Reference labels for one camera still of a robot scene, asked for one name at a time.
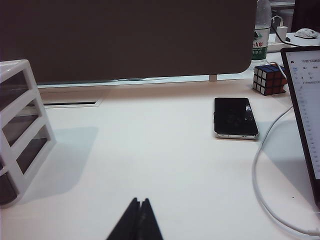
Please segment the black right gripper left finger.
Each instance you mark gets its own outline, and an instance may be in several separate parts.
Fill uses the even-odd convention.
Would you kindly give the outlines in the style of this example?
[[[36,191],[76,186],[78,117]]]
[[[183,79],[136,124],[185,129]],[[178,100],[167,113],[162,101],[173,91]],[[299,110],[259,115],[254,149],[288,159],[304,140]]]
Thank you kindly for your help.
[[[136,220],[138,217],[138,200],[133,198],[119,221],[110,232],[107,240],[133,240],[136,235]]]

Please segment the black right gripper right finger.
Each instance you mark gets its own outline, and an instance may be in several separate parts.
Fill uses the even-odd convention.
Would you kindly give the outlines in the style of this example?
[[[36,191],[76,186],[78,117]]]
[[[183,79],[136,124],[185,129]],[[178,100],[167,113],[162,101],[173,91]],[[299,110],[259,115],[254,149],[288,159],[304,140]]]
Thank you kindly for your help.
[[[163,240],[161,230],[148,198],[146,198],[140,206],[136,239]]]

